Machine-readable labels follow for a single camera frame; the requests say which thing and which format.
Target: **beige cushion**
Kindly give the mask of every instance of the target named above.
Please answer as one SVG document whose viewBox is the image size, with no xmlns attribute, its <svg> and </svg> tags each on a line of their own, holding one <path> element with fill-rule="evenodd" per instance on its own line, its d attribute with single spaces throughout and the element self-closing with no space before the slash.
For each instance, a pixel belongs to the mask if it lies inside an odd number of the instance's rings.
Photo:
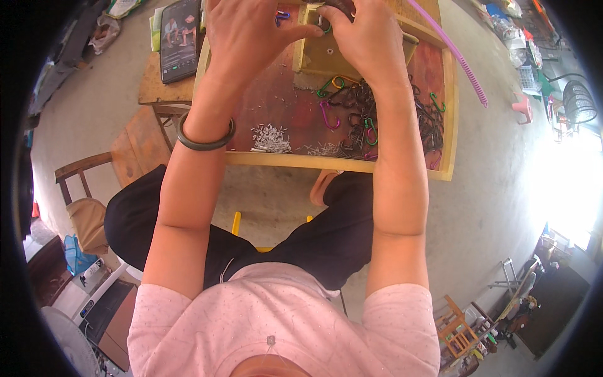
<svg viewBox="0 0 603 377">
<path fill-rule="evenodd" d="M 93 198 L 76 200 L 66 208 L 81 251 L 86 254 L 106 254 L 109 244 L 103 222 L 107 208 Z"/>
</svg>

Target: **smartphone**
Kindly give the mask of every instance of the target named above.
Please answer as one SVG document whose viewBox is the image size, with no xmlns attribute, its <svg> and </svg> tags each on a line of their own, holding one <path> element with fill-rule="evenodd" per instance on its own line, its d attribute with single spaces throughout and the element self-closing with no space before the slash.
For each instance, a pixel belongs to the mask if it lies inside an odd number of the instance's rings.
<svg viewBox="0 0 603 377">
<path fill-rule="evenodd" d="M 182 80 L 197 71 L 200 3 L 200 0 L 180 0 L 163 10 L 159 56 L 164 84 Z"/>
</svg>

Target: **person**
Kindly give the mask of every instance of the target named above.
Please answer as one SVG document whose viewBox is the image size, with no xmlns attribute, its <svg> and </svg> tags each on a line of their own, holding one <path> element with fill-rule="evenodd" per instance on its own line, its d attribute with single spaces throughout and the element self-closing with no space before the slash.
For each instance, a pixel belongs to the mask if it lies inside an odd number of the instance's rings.
<svg viewBox="0 0 603 377">
<path fill-rule="evenodd" d="M 174 34 L 174 43 L 176 42 L 176 40 L 178 39 L 178 24 L 176 23 L 176 20 L 173 18 L 170 18 L 168 23 L 165 24 L 165 38 L 168 40 L 168 47 L 172 48 L 174 47 L 174 45 L 172 44 L 172 33 L 175 32 Z"/>
<path fill-rule="evenodd" d="M 355 5 L 353 23 L 334 7 L 318 12 L 373 90 L 374 173 L 323 171 L 312 196 L 328 208 L 272 251 L 258 253 L 210 224 L 226 148 L 192 148 L 224 140 L 255 76 L 290 43 L 323 32 L 315 25 L 277 28 L 277 0 L 207 2 L 212 63 L 182 125 L 183 142 L 167 168 L 132 183 L 107 207 L 107 240 L 117 254 L 145 242 L 150 248 L 142 256 L 122 255 L 144 269 L 127 340 L 135 376 L 438 374 L 425 258 L 427 172 L 402 32 L 382 0 Z M 151 223 L 152 236 L 143 242 L 134 218 Z M 359 324 L 329 299 L 368 262 Z"/>
<path fill-rule="evenodd" d="M 182 43 L 179 44 L 180 47 L 184 47 L 187 45 L 186 36 L 188 34 L 192 34 L 192 45 L 195 46 L 197 42 L 197 27 L 195 26 L 195 24 L 193 24 L 194 20 L 195 18 L 192 14 L 185 19 L 187 25 L 184 25 L 182 28 Z"/>
</svg>

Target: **hand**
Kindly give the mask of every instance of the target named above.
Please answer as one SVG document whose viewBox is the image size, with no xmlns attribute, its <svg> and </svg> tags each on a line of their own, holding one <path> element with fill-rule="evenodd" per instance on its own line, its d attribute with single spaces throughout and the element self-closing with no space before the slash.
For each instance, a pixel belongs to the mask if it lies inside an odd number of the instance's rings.
<svg viewBox="0 0 603 377">
<path fill-rule="evenodd" d="M 209 70 L 225 84 L 244 89 L 290 43 L 324 34 L 315 25 L 278 28 L 276 7 L 277 0 L 208 0 Z"/>
<path fill-rule="evenodd" d="M 318 8 L 333 26 L 341 54 L 373 90 L 408 85 L 402 30 L 394 13 L 382 0 L 354 0 L 354 6 L 354 23 L 335 7 Z"/>
</svg>

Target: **pink stool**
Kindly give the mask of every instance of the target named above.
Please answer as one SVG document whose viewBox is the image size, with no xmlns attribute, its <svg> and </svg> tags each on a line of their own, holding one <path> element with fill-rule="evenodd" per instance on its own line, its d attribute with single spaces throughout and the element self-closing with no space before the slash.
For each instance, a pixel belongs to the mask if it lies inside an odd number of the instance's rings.
<svg viewBox="0 0 603 377">
<path fill-rule="evenodd" d="M 513 104 L 513 111 L 519 111 L 520 113 L 526 116 L 526 121 L 520 124 L 529 124 L 532 123 L 532 106 L 529 104 L 528 96 L 525 94 L 515 93 L 516 95 L 522 97 L 522 101 Z"/>
</svg>

